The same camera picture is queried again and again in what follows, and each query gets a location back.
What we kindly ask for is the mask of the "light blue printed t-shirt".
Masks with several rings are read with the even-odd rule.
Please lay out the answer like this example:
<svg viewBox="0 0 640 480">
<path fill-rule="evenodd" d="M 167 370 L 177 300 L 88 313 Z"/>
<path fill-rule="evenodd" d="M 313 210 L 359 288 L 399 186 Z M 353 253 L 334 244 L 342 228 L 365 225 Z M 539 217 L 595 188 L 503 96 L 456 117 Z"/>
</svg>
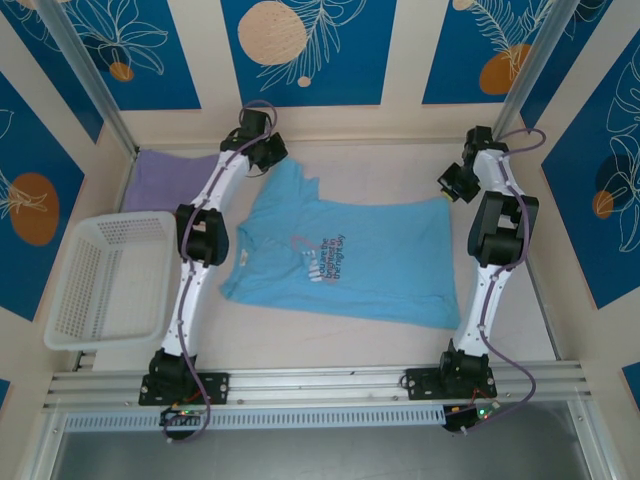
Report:
<svg viewBox="0 0 640 480">
<path fill-rule="evenodd" d="M 456 329 L 449 205 L 323 200 L 287 159 L 236 230 L 229 301 L 267 308 Z"/>
</svg>

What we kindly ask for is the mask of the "purple folded t-shirt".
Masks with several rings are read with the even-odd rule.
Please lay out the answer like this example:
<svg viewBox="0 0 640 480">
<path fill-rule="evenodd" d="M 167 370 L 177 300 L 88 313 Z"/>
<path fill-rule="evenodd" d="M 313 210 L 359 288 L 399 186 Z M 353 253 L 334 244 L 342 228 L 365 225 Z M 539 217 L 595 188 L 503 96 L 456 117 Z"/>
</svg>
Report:
<svg viewBox="0 0 640 480">
<path fill-rule="evenodd" d="M 126 189 L 123 212 L 168 211 L 190 204 L 218 163 L 217 154 L 197 158 L 142 150 Z"/>
</svg>

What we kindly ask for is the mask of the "white perforated plastic basket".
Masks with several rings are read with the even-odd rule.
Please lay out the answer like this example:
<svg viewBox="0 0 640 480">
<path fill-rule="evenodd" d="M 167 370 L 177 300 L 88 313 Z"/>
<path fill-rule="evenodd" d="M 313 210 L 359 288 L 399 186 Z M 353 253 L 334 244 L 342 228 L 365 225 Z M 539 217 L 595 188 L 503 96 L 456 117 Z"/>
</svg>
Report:
<svg viewBox="0 0 640 480">
<path fill-rule="evenodd" d="M 87 218 L 73 229 L 45 345 L 54 351 L 132 347 L 164 336 L 180 283 L 174 215 Z"/>
</svg>

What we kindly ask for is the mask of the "grey metal panel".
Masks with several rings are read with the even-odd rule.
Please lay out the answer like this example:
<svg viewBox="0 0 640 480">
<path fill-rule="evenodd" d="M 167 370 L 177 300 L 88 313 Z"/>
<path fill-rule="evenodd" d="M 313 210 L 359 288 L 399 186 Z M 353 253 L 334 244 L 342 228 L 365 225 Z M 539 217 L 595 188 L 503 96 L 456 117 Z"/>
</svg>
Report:
<svg viewBox="0 0 640 480">
<path fill-rule="evenodd" d="M 68 433 L 53 480 L 591 480 L 568 410 L 530 404 L 468 435 L 436 426 Z"/>
</svg>

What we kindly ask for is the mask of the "aluminium frame post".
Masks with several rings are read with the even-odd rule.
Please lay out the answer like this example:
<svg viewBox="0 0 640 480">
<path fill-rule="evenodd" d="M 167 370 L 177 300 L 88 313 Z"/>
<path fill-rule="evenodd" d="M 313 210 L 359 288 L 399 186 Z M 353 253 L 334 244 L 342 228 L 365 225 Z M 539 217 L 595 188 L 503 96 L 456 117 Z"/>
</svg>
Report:
<svg viewBox="0 0 640 480">
<path fill-rule="evenodd" d="M 111 128 L 123 149 L 136 158 L 138 145 L 120 110 L 62 6 L 56 0 L 34 0 L 36 10 L 76 78 Z"/>
<path fill-rule="evenodd" d="M 511 125 L 519 116 L 521 108 L 528 99 L 550 55 L 553 53 L 578 3 L 579 0 L 555 0 L 553 2 L 551 11 L 542 23 L 540 31 L 493 125 L 492 132 L 496 139 L 505 138 Z"/>
</svg>

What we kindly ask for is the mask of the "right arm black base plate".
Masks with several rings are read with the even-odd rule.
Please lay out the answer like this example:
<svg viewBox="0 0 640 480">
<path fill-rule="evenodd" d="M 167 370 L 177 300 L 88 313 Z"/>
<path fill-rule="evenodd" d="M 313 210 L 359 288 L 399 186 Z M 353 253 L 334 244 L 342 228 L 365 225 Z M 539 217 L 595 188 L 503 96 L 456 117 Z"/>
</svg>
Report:
<svg viewBox="0 0 640 480">
<path fill-rule="evenodd" d="M 405 371 L 406 389 L 410 400 L 471 400 L 496 398 L 495 384 L 486 376 L 442 373 L 438 368 L 411 368 Z"/>
</svg>

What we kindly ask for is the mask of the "aluminium mounting rail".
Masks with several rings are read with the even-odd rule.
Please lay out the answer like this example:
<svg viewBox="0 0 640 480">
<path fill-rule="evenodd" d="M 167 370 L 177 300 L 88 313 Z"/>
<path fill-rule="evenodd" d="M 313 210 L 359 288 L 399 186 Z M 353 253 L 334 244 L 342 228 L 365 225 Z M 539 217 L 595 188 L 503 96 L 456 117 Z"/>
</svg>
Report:
<svg viewBox="0 0 640 480">
<path fill-rule="evenodd" d="M 533 362 L 532 399 L 574 401 L 592 396 L 577 361 Z M 308 369 L 236 369 L 218 388 L 230 408 L 293 408 L 405 405 L 404 366 Z M 59 372 L 52 377 L 43 408 L 109 411 L 136 408 L 143 393 L 141 371 Z"/>
</svg>

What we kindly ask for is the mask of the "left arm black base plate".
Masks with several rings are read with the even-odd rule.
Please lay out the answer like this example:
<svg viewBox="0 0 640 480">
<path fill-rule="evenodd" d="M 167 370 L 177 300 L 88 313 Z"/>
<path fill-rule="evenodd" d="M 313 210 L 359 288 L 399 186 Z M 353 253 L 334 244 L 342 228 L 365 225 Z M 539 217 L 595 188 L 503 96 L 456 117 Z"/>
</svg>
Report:
<svg viewBox="0 0 640 480">
<path fill-rule="evenodd" d="M 227 373 L 199 373 L 199 380 L 212 405 L 225 405 L 230 375 Z M 205 405 L 205 398 L 190 372 L 182 380 L 162 379 L 147 374 L 142 379 L 138 404 L 140 406 Z"/>
</svg>

